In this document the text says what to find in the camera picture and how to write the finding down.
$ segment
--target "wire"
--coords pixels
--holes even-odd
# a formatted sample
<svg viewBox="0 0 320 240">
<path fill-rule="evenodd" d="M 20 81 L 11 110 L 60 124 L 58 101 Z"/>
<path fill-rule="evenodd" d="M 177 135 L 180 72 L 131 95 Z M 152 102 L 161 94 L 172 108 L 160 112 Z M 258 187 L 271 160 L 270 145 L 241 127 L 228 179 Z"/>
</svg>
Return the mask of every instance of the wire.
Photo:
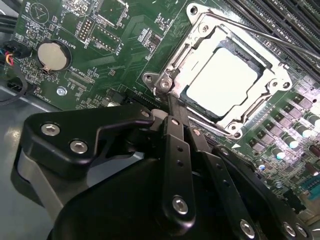
<svg viewBox="0 0 320 240">
<path fill-rule="evenodd" d="M 14 65 L 14 60 L 12 58 L 13 54 L 12 53 L 6 53 L 5 54 L 5 61 L 7 64 L 9 64 L 10 66 L 13 66 Z"/>
<path fill-rule="evenodd" d="M 19 100 L 22 96 L 24 96 L 26 94 L 26 92 L 28 90 L 28 83 L 27 83 L 25 76 L 21 72 L 21 67 L 18 64 L 15 64 L 13 67 L 13 70 L 14 70 L 14 73 L 16 74 L 16 76 L 20 79 L 20 81 L 22 83 L 21 91 L 9 99 L 0 100 L 0 107 L 12 104 L 15 101 Z"/>
<path fill-rule="evenodd" d="M 273 42 L 275 42 L 275 43 L 277 43 L 277 44 L 283 45 L 283 46 L 285 46 L 286 48 L 293 49 L 293 50 L 295 50 L 295 51 L 297 51 L 297 52 L 300 52 L 300 53 L 309 55 L 309 56 L 311 56 L 311 57 L 313 57 L 313 58 L 315 58 L 315 59 L 317 59 L 317 60 L 320 60 L 320 55 L 318 55 L 318 54 L 316 54 L 316 53 L 314 53 L 314 52 L 312 52 L 312 51 L 309 51 L 309 50 L 307 50 L 307 49 L 305 49 L 305 48 L 301 48 L 301 47 L 296 46 L 296 45 L 294 45 L 294 44 L 292 44 L 292 43 L 289 43 L 289 42 L 287 42 L 287 41 L 281 40 L 281 39 L 279 39 L 279 38 L 277 38 L 277 37 L 274 37 L 274 36 L 271 36 L 271 35 L 269 35 L 269 34 L 263 33 L 263 32 L 261 32 L 261 31 L 252 29 L 252 28 L 250 28 L 250 27 L 248 27 L 248 26 L 246 26 L 246 25 L 244 25 L 244 24 L 241 24 L 241 23 L 239 23 L 239 22 L 233 21 L 233 20 L 231 20 L 231 19 L 229 19 L 229 18 L 220 16 L 220 15 L 217 15 L 217 14 L 215 14 L 215 13 L 213 13 L 213 12 L 211 12 L 210 14 L 211 14 L 214 18 L 216 18 L 216 19 L 219 19 L 219 20 L 221 20 L 221 21 L 223 21 L 223 22 L 226 22 L 226 23 L 228 23 L 228 24 L 234 25 L 234 26 L 236 26 L 236 27 L 238 27 L 238 28 L 240 28 L 240 29 L 243 29 L 243 30 L 245 30 L 245 31 L 247 31 L 247 32 L 249 32 L 249 33 L 257 34 L 257 35 L 259 35 L 259 36 L 261 36 L 261 37 L 264 37 L 265 39 L 268 39 L 268 40 L 273 41 Z"/>
</svg>

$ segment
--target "black bracket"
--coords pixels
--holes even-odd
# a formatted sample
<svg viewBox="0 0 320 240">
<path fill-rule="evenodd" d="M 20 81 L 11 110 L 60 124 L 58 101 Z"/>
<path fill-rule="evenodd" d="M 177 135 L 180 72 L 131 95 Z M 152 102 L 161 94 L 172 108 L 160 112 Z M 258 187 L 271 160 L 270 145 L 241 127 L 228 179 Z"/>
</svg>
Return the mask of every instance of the black bracket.
<svg viewBox="0 0 320 240">
<path fill-rule="evenodd" d="M 30 116 L 20 145 L 37 163 L 69 180 L 84 178 L 100 154 L 99 143 L 112 141 L 119 131 L 147 128 L 154 122 L 140 104 L 39 113 Z"/>
<path fill-rule="evenodd" d="M 259 221 L 268 239 L 313 239 L 311 232 L 292 209 L 280 201 L 232 151 L 220 145 L 215 146 L 212 153 L 224 161 L 228 172 L 236 179 L 236 188 L 250 205 L 251 215 Z"/>
</svg>

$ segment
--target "black cable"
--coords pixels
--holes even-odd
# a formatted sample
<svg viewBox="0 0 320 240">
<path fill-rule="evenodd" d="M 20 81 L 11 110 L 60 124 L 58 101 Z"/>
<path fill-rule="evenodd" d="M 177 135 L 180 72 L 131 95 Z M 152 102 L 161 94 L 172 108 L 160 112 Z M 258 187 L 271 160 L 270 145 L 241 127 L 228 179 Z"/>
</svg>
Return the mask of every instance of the black cable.
<svg viewBox="0 0 320 240">
<path fill-rule="evenodd" d="M 219 19 L 219 20 L 221 20 L 221 21 L 223 21 L 223 22 L 226 22 L 226 23 L 228 23 L 228 24 L 234 25 L 234 26 L 236 26 L 236 27 L 238 27 L 238 28 L 240 28 L 240 29 L 243 29 L 243 30 L 245 30 L 245 31 L 247 31 L 247 32 L 249 32 L 249 33 L 259 35 L 259 36 L 261 36 L 261 37 L 263 37 L 263 38 L 265 38 L 265 39 L 268 39 L 268 40 L 270 40 L 270 41 L 273 41 L 273 42 L 275 42 L 275 43 L 277 43 L 277 44 L 279 44 L 279 45 L 283 45 L 283 46 L 285 46 L 285 47 L 288 48 L 288 49 L 295 50 L 295 51 L 297 51 L 297 52 L 303 53 L 303 54 L 305 54 L 305 55 L 309 55 L 309 56 L 311 56 L 311 57 L 313 57 L 313 58 L 315 58 L 315 59 L 317 59 L 317 60 L 320 60 L 320 55 L 318 55 L 318 54 L 316 54 L 316 53 L 314 53 L 314 52 L 312 52 L 312 51 L 309 51 L 309 50 L 307 50 L 307 49 L 301 48 L 301 47 L 299 47 L 299 46 L 296 46 L 296 45 L 294 45 L 294 44 L 292 44 L 292 43 L 289 43 L 289 42 L 287 42 L 287 41 L 281 40 L 281 39 L 279 39 L 279 38 L 277 38 L 277 37 L 274 37 L 274 36 L 271 36 L 271 35 L 269 35 L 269 34 L 265 34 L 265 33 L 261 32 L 261 31 L 252 29 L 252 28 L 250 28 L 250 27 L 248 27 L 248 26 L 246 26 L 246 25 L 244 25 L 244 24 L 241 24 L 241 23 L 239 23 L 239 22 L 233 21 L 233 20 L 231 20 L 231 19 L 229 19 L 229 18 L 220 16 L 220 15 L 217 15 L 217 14 L 215 14 L 215 13 L 213 13 L 213 12 L 211 12 L 210 14 L 211 14 L 214 18 L 216 18 L 216 19 Z"/>
<path fill-rule="evenodd" d="M 28 83 L 27 83 L 25 76 L 21 72 L 20 66 L 18 64 L 15 64 L 15 65 L 13 65 L 13 69 L 14 69 L 14 73 L 20 79 L 20 81 L 22 83 L 21 91 L 18 92 L 15 96 L 13 96 L 11 98 L 8 98 L 6 100 L 0 100 L 0 107 L 8 105 L 8 104 L 12 104 L 15 101 L 19 100 L 22 96 L 24 96 L 26 94 L 26 92 L 28 90 Z"/>
<path fill-rule="evenodd" d="M 2 2 L 15 12 L 20 13 L 21 3 L 18 0 L 2 0 Z"/>
<path fill-rule="evenodd" d="M 15 31 L 14 25 L 0 23 L 0 33 L 13 34 Z"/>
<path fill-rule="evenodd" d="M 14 16 L 7 16 L 7 15 L 0 15 L 0 23 L 1 24 L 9 24 L 9 25 L 16 25 L 18 18 Z"/>
</svg>

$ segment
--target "capacitor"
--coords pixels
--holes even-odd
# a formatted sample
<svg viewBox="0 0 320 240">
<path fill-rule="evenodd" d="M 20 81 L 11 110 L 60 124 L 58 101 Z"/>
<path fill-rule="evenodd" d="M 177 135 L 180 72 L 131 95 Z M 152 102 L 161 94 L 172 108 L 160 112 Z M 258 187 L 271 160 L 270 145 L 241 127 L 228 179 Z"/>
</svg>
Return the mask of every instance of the capacitor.
<svg viewBox="0 0 320 240">
<path fill-rule="evenodd" d="M 295 140 L 292 136 L 287 136 L 283 140 L 291 149 L 295 149 L 299 146 L 299 142 Z"/>
<path fill-rule="evenodd" d="M 272 149 L 272 154 L 276 157 L 276 159 L 284 159 L 286 154 L 278 147 Z"/>
<path fill-rule="evenodd" d="M 315 146 L 315 145 L 311 145 L 309 147 L 309 151 L 312 152 L 316 157 L 320 158 L 320 148 Z"/>
<path fill-rule="evenodd" d="M 318 117 L 317 115 L 311 115 L 307 118 L 307 120 L 316 128 L 320 128 L 320 117 Z"/>
<path fill-rule="evenodd" d="M 315 177 L 319 175 L 319 171 L 310 162 L 307 162 L 304 167 L 312 176 Z"/>
<path fill-rule="evenodd" d="M 260 171 L 263 171 L 266 169 L 266 166 L 264 164 L 264 162 L 261 160 L 261 159 L 257 159 L 255 161 L 255 165 L 257 166 L 257 168 L 260 170 Z"/>
<path fill-rule="evenodd" d="M 295 130 L 304 138 L 309 138 L 312 134 L 312 131 L 303 125 L 298 126 Z"/>
</svg>

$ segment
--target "cable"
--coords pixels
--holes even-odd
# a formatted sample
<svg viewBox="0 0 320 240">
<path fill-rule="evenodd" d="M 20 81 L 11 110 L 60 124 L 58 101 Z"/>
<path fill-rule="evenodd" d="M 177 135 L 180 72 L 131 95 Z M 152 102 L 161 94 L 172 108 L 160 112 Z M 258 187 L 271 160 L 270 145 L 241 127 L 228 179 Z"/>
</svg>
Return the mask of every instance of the cable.
<svg viewBox="0 0 320 240">
<path fill-rule="evenodd" d="M 13 56 L 13 54 L 11 54 L 11 53 L 5 54 L 5 61 L 6 61 L 6 63 L 9 64 L 10 66 L 13 66 L 13 65 L 14 65 L 14 60 L 13 60 L 12 56 Z"/>
<path fill-rule="evenodd" d="M 15 31 L 14 25 L 7 25 L 0 23 L 0 33 L 13 34 Z"/>
<path fill-rule="evenodd" d="M 273 42 L 275 42 L 275 43 L 277 43 L 277 44 L 283 45 L 283 46 L 285 46 L 286 48 L 293 49 L 293 50 L 295 50 L 295 51 L 297 51 L 297 52 L 300 52 L 300 53 L 309 55 L 309 56 L 311 56 L 311 57 L 313 57 L 313 58 L 315 58 L 315 59 L 317 59 L 317 60 L 320 60 L 320 55 L 318 55 L 318 54 L 316 54 L 316 53 L 314 53 L 314 52 L 312 52 L 312 51 L 309 51 L 309 50 L 307 50 L 307 49 L 298 47 L 298 46 L 296 46 L 296 45 L 294 45 L 294 44 L 292 44 L 292 43 L 289 43 L 289 42 L 287 42 L 287 41 L 281 40 L 281 39 L 279 39 L 279 38 L 277 38 L 277 37 L 274 37 L 274 36 L 271 36 L 271 35 L 269 35 L 269 34 L 263 33 L 263 32 L 261 32 L 261 31 L 252 29 L 252 28 L 250 28 L 250 27 L 248 27 L 248 26 L 246 26 L 246 25 L 244 25 L 244 24 L 241 24 L 241 23 L 239 23 L 239 22 L 233 21 L 233 20 L 231 20 L 231 19 L 229 19 L 229 18 L 220 16 L 220 15 L 217 15 L 217 14 L 215 14 L 215 13 L 213 13 L 213 12 L 210 12 L 210 14 L 211 14 L 214 18 L 216 18 L 216 19 L 219 19 L 219 20 L 221 20 L 221 21 L 223 21 L 223 22 L 226 22 L 226 23 L 228 23 L 228 24 L 234 25 L 234 26 L 236 26 L 236 27 L 238 27 L 238 28 L 240 28 L 240 29 L 243 29 L 243 30 L 245 30 L 245 31 L 247 31 L 247 32 L 249 32 L 249 33 L 257 34 L 257 35 L 259 35 L 259 36 L 261 36 L 261 37 L 263 37 L 263 38 L 265 38 L 265 39 L 268 39 L 268 40 L 273 41 Z"/>
<path fill-rule="evenodd" d="M 14 16 L 0 15 L 0 23 L 8 25 L 16 25 L 18 19 Z"/>
<path fill-rule="evenodd" d="M 17 95 L 15 95 L 15 96 L 13 96 L 13 97 L 11 97 L 9 99 L 0 100 L 0 107 L 12 104 L 15 101 L 19 100 L 23 95 L 26 94 L 26 92 L 28 90 L 28 83 L 27 83 L 27 80 L 26 80 L 25 76 L 21 72 L 20 66 L 18 64 L 15 64 L 13 69 L 14 69 L 14 72 L 15 72 L 16 76 L 20 79 L 20 81 L 22 83 L 21 91 L 18 92 Z"/>
</svg>

